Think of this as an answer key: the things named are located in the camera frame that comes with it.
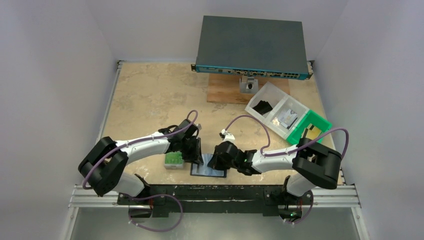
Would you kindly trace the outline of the blue card holder wallet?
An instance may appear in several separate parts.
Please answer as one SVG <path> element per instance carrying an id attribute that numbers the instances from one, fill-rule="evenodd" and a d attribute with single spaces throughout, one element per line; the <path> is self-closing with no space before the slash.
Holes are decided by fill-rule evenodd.
<path id="1" fill-rule="evenodd" d="M 202 154 L 203 164 L 192 163 L 190 167 L 190 175 L 191 176 L 199 176 L 199 177 L 212 177 L 212 178 L 226 178 L 227 171 L 226 170 L 216 170 L 208 166 L 208 163 L 212 159 L 211 153 Z"/>

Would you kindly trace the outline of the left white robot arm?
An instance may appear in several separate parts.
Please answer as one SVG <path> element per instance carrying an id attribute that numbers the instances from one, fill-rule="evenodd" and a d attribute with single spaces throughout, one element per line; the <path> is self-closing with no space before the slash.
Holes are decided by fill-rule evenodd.
<path id="1" fill-rule="evenodd" d="M 183 160 L 203 164 L 199 126 L 185 119 L 180 125 L 161 128 L 153 134 L 131 140 L 101 138 L 78 166 L 82 187 L 102 197 L 111 191 L 134 198 L 149 196 L 150 185 L 137 175 L 124 172 L 127 165 L 144 158 L 180 152 Z"/>

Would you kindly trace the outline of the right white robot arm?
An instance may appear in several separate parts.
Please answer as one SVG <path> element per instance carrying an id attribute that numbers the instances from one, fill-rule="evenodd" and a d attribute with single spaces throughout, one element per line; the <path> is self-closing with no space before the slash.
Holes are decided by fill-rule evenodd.
<path id="1" fill-rule="evenodd" d="M 233 142 L 223 141 L 214 149 L 208 166 L 214 170 L 235 169 L 246 176 L 269 171 L 294 170 L 284 182 L 284 190 L 296 197 L 315 187 L 334 190 L 338 186 L 342 154 L 309 138 L 282 151 L 240 150 Z"/>

